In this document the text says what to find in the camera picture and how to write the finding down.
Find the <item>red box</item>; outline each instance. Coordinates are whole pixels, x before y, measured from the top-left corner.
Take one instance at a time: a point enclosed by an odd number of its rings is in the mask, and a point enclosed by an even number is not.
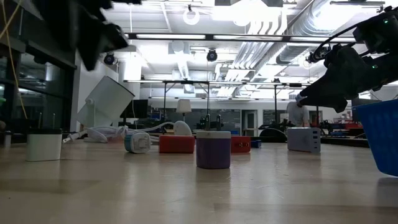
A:
[[[193,153],[195,138],[193,136],[161,135],[159,153]]]
[[[250,152],[250,149],[249,136],[231,136],[231,153]]]

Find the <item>lamp shade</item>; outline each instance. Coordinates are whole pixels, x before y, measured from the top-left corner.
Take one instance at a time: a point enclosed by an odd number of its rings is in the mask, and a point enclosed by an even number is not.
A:
[[[134,98],[125,87],[110,77],[103,77],[87,96],[77,120],[86,127],[109,126],[120,117]]]
[[[188,113],[191,112],[191,101],[180,99],[177,103],[177,113]]]

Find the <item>security camera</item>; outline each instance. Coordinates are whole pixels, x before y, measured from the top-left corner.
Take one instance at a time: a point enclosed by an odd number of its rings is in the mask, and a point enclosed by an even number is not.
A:
[[[104,57],[104,63],[107,65],[114,65],[118,62],[117,58],[114,57],[114,53],[113,52],[108,52],[106,53],[105,57]]]
[[[207,53],[207,61],[214,62],[217,60],[217,53],[215,49],[210,49]]]

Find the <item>gray box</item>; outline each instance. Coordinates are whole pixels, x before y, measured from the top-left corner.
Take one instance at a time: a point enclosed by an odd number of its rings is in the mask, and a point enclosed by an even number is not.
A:
[[[319,128],[288,128],[287,149],[302,152],[321,151],[321,131]]]

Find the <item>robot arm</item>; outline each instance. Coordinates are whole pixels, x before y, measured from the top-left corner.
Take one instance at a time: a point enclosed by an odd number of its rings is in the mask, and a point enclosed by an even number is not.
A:
[[[385,12],[360,22],[331,37],[310,55],[310,62],[325,59],[327,71],[324,76],[300,92],[306,97],[303,105],[324,106],[342,112],[347,101],[367,90],[379,90],[383,85],[398,80],[398,12],[388,7]],[[352,46],[335,45],[324,57],[320,48],[331,39],[353,29],[355,39],[364,42],[368,51],[359,54]],[[365,56],[368,53],[385,54],[378,58]]]

